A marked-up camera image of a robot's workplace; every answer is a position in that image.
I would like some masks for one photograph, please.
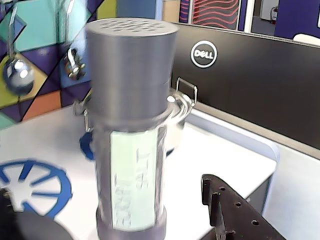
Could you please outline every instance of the red wavy pattern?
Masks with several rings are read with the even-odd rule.
[[[239,0],[194,0],[192,23],[223,29],[235,29]]]

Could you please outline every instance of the gray cylinder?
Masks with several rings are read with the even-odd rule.
[[[91,112],[115,123],[163,113],[168,107],[177,31],[174,24],[144,18],[88,23]]]
[[[100,240],[163,240],[167,97],[178,28],[143,18],[86,26]]]

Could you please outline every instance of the dell logo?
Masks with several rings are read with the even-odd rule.
[[[214,57],[212,56],[214,53],[212,51],[200,51],[198,49],[196,49],[194,51],[194,57],[200,57],[203,59],[214,59]]]
[[[190,56],[194,65],[198,68],[206,69],[215,63],[218,51],[212,42],[202,40],[192,47]]]

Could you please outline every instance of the geometric mural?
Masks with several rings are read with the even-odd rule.
[[[14,45],[19,52],[17,57],[25,60],[33,68],[35,76],[32,91],[22,97],[11,93],[3,81],[4,64],[8,60],[6,47],[8,20],[12,10],[12,4],[6,3],[7,14],[0,20],[0,130],[68,106],[74,100],[82,101],[91,88],[84,26],[96,19],[116,17],[117,1],[74,2],[69,17],[68,40],[72,47],[77,48],[86,65],[87,74],[80,81],[72,81],[65,73],[62,59],[69,47],[64,44],[66,12],[65,8],[59,8],[57,2],[57,0],[24,0],[17,4]]]

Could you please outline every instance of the green label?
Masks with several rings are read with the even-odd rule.
[[[113,228],[140,231],[155,225],[158,130],[111,133]]]

